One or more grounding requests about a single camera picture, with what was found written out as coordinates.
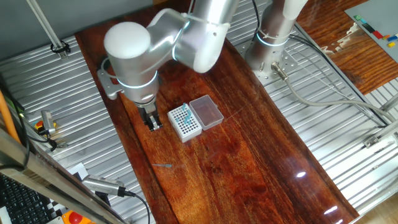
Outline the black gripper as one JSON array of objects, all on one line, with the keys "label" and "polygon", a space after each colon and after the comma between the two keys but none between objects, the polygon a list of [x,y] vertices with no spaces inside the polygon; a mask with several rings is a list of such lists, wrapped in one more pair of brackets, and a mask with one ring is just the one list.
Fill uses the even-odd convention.
[{"label": "black gripper", "polygon": [[137,108],[144,124],[150,131],[153,131],[154,128],[162,127],[157,111],[156,100],[151,100],[147,103],[138,103]]}]

